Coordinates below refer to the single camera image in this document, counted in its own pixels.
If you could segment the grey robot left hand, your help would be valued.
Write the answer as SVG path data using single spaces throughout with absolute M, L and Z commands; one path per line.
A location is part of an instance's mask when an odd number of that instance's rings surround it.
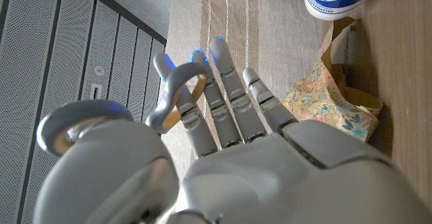
M 58 157 L 35 223 L 430 223 L 431 209 L 376 148 L 298 121 L 252 68 L 211 41 L 175 66 L 158 53 L 163 97 L 144 123 L 115 101 L 68 103 L 39 123 Z

